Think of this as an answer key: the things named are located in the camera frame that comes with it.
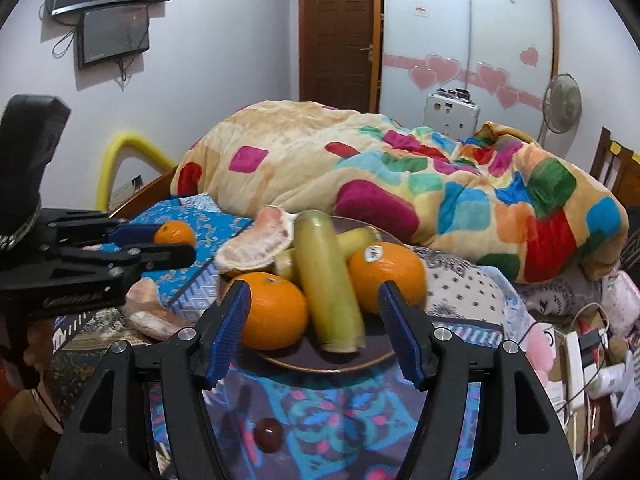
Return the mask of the small tangerine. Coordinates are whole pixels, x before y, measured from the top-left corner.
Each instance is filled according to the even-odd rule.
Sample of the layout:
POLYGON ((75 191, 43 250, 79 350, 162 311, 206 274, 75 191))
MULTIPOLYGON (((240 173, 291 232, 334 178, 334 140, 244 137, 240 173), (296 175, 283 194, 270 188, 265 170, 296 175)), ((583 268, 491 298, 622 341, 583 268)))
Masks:
POLYGON ((154 244, 186 244, 196 247, 196 236, 192 228, 183 221, 171 220, 163 223, 153 236, 154 244))

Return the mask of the small peeled pomelo piece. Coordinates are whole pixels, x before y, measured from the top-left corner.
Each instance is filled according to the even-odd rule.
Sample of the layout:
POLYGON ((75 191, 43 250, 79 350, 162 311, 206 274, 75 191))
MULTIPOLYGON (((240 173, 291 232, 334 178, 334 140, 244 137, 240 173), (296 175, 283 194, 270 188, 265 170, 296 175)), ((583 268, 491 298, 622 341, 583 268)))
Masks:
POLYGON ((193 323, 167 309, 158 296, 157 284, 140 278, 126 293, 122 315, 135 330, 154 340, 165 341, 193 323))

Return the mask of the large peeled pomelo piece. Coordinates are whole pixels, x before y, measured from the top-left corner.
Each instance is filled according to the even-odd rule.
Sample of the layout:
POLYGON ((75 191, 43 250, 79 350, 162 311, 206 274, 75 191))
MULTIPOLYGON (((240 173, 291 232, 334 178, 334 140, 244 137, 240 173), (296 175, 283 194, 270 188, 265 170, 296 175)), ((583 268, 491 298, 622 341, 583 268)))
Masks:
POLYGON ((236 275, 270 266, 293 243, 295 219, 280 207, 262 207, 250 226, 219 247, 214 258, 218 272, 236 275))

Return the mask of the medium orange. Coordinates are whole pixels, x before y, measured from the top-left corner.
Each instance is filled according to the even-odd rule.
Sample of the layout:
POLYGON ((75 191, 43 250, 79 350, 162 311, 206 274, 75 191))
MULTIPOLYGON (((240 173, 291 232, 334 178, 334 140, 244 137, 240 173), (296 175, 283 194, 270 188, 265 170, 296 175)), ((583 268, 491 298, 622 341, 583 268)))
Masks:
POLYGON ((241 342, 257 351, 277 351, 297 344, 310 319, 307 299, 292 282, 267 272, 250 272, 232 278, 250 286, 250 314, 241 342))

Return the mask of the large orange with sticker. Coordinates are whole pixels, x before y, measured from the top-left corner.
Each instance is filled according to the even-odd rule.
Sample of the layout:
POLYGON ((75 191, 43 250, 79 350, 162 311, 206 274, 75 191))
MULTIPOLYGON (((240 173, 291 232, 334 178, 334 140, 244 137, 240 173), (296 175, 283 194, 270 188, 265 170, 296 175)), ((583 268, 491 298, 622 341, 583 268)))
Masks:
POLYGON ((427 277, 421 258, 406 246, 372 243, 356 252, 348 270, 360 308, 378 313, 378 289, 387 281, 395 282, 409 306, 423 306, 427 277))

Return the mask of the long yellow sugarcane piece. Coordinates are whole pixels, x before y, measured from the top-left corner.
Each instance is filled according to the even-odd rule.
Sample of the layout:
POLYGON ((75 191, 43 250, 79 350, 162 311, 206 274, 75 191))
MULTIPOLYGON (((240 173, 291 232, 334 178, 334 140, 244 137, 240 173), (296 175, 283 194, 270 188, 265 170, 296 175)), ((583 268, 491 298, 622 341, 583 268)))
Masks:
MULTIPOLYGON (((294 236, 306 229, 335 234, 328 214, 306 210, 294 223, 294 236)), ((344 260, 313 263, 300 270, 300 284, 309 304, 312 325, 320 348, 329 353, 351 354, 366 346, 366 329, 344 260)))

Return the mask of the short yellow sugarcane piece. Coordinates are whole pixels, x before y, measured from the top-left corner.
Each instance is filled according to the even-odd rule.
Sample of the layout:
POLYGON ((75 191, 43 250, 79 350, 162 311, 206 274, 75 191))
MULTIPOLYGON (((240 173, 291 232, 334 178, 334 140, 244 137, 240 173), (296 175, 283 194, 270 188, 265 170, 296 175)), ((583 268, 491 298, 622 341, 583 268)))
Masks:
POLYGON ((362 226, 340 234, 309 228, 296 234, 292 247, 277 255, 273 272, 280 278, 298 283, 300 270, 308 271, 313 263, 336 263, 338 259, 348 261, 358 250, 380 240, 381 235, 373 226, 362 226))

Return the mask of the pink plush toy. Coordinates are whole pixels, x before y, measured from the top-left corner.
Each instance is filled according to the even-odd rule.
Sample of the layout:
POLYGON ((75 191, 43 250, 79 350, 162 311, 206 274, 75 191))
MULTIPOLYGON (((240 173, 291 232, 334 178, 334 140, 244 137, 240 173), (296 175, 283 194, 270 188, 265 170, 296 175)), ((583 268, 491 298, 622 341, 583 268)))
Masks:
POLYGON ((529 327, 527 334, 523 338, 521 347, 525 351, 526 358, 541 385, 548 385, 549 373, 553 366, 553 353, 548 341, 548 337, 539 324, 534 323, 529 327))

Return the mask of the dotted grey pillow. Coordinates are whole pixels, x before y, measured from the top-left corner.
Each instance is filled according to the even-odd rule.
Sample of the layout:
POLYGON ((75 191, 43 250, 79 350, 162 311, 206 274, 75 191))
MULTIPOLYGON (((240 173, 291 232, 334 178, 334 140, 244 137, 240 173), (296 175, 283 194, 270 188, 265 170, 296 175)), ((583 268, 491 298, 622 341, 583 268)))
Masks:
POLYGON ((479 266, 428 247, 412 250, 425 266, 426 313, 503 326, 504 293, 479 266))

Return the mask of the small red jujube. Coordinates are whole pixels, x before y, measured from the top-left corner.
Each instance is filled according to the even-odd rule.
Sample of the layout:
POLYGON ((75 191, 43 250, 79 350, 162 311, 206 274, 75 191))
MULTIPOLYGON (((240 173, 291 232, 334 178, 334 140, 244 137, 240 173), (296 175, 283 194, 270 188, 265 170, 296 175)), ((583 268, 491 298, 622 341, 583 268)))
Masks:
POLYGON ((275 453, 282 446, 284 429, 277 419, 266 417, 256 422, 253 430, 254 442, 264 453, 275 453))

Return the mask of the blue patterned bed sheet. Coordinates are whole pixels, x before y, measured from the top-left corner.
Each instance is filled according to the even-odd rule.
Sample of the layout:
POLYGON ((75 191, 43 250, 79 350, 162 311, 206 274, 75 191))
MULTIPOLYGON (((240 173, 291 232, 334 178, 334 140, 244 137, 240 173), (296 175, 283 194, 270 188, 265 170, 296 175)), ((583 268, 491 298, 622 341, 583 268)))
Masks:
MULTIPOLYGON (((182 271, 156 272, 160 300, 196 320, 214 299, 215 250, 246 225, 224 214, 205 196, 163 200, 142 212, 142 223, 181 220, 198 237, 198 258, 182 271)), ((441 318, 461 339, 495 347, 521 340, 532 325, 512 285, 495 268, 481 268, 506 300, 503 326, 441 318)), ((240 350, 224 380, 205 393, 204 402, 218 442, 238 479, 391 479, 416 429, 424 394, 404 377, 394 359, 341 374, 287 370, 240 350), (262 452, 254 442, 258 420, 277 419, 282 446, 262 452)))

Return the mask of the pink quilted bag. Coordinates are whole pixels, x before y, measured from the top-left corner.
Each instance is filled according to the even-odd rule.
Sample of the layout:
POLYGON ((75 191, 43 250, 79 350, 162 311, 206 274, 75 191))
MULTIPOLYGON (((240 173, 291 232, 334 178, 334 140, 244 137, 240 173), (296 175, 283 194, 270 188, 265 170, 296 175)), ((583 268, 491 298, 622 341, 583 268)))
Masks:
POLYGON ((626 272, 615 271, 603 280, 601 306, 611 332, 627 337, 639 322, 639 289, 626 272))

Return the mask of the colourful patchwork quilt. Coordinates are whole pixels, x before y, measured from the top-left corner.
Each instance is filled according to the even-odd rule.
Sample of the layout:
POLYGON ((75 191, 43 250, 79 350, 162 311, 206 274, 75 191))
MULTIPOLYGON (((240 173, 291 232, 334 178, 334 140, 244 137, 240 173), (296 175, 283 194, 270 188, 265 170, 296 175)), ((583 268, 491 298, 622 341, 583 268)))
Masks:
POLYGON ((316 102, 262 101, 218 122, 183 156, 170 190, 244 217, 274 205, 360 220, 514 283, 573 266, 603 278, 629 230, 603 184, 518 129, 486 122, 456 141, 316 102))

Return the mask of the standing electric fan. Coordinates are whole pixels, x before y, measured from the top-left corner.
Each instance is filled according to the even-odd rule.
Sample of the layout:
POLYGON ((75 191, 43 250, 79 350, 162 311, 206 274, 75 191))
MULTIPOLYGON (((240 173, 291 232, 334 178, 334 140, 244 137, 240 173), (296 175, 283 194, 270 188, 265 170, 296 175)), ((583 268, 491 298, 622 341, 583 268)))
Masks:
POLYGON ((544 146, 549 132, 564 134, 582 117, 582 92, 569 73, 557 74, 548 84, 542 98, 542 124, 538 144, 544 146))

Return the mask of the lower wall monitor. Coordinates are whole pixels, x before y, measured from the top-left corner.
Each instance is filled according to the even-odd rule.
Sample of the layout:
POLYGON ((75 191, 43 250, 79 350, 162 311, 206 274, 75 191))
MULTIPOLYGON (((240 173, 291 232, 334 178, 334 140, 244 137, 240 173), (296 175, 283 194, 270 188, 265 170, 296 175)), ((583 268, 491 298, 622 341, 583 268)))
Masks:
POLYGON ((77 33, 80 70, 104 61, 145 52, 150 47, 149 7, 123 4, 90 9, 81 15, 77 33))

